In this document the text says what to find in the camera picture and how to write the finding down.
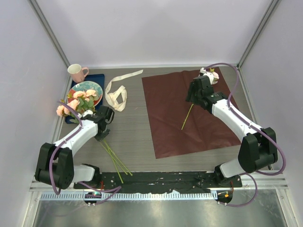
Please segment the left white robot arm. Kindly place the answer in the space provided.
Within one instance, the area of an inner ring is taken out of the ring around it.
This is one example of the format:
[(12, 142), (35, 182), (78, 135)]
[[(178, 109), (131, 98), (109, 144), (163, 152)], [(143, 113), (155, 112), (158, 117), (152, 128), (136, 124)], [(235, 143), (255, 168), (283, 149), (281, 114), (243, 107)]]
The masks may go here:
[(95, 189), (100, 185), (100, 169), (90, 164), (74, 165), (73, 158), (91, 138), (101, 142), (110, 132), (107, 126), (115, 112), (100, 106), (96, 113), (85, 111), (78, 114), (78, 126), (55, 143), (44, 143), (39, 152), (35, 179), (52, 186), (55, 194), (67, 189), (72, 183), (85, 183)]

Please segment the pink fake flower bouquet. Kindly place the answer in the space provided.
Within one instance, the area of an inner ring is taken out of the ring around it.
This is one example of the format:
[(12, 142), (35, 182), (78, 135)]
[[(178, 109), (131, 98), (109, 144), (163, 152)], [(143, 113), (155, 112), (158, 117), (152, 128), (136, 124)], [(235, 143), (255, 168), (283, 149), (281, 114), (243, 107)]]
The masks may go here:
[[(93, 89), (89, 89), (86, 92), (78, 91), (73, 94), (73, 100), (71, 102), (67, 104), (62, 103), (57, 108), (57, 113), (62, 116), (73, 114), (75, 119), (79, 122), (79, 125), (74, 130), (55, 143), (57, 148), (68, 148), (71, 150), (72, 156), (74, 156), (88, 140), (95, 137), (98, 131), (97, 125), (94, 123), (94, 115), (97, 112), (93, 111), (95, 97), (98, 97), (98, 94)], [(92, 110), (94, 114), (85, 120), (81, 120), (80, 118), (86, 110)], [(126, 175), (132, 175), (129, 169), (110, 148), (105, 139), (100, 141), (100, 144), (111, 156), (115, 168), (119, 166)]]

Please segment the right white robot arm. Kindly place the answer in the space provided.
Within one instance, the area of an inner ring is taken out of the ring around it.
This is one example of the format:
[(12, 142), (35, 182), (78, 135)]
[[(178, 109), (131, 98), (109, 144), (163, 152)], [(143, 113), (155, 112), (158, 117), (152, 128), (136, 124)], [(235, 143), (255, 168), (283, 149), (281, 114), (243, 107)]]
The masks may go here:
[(241, 142), (236, 159), (214, 169), (214, 182), (226, 186), (234, 177), (253, 173), (278, 160), (276, 133), (262, 128), (237, 110), (222, 92), (215, 92), (208, 76), (198, 76), (189, 85), (187, 102), (202, 107), (220, 119)]

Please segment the single pink fake flower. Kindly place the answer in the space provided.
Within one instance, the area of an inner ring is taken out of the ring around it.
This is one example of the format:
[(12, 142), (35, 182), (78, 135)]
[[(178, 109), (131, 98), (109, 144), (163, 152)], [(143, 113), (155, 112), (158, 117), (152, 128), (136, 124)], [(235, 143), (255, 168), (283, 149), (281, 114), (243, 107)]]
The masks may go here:
[[(212, 85), (214, 85), (214, 84), (216, 84), (216, 83), (218, 82), (218, 80), (219, 80), (219, 74), (218, 74), (217, 72), (215, 72), (214, 68), (210, 68), (210, 69), (209, 69), (209, 72), (213, 75)], [(194, 105), (191, 104), (191, 106), (190, 106), (190, 108), (189, 108), (189, 110), (188, 110), (188, 112), (187, 112), (187, 115), (186, 115), (186, 117), (185, 117), (185, 119), (184, 119), (184, 121), (183, 121), (181, 130), (184, 129), (185, 124), (186, 124), (186, 122), (187, 122), (187, 119), (188, 119), (188, 117), (189, 117), (189, 115), (190, 115), (190, 112), (191, 112), (193, 106), (194, 106)]]

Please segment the red wrapping paper sheet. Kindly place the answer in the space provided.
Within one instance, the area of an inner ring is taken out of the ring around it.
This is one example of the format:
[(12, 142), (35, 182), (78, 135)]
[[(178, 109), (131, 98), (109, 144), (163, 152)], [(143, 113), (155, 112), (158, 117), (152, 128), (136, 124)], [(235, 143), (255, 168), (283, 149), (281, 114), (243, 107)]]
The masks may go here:
[(184, 70), (142, 79), (145, 102), (157, 159), (240, 145), (237, 136), (218, 118), (194, 105), (187, 91), (199, 70)]

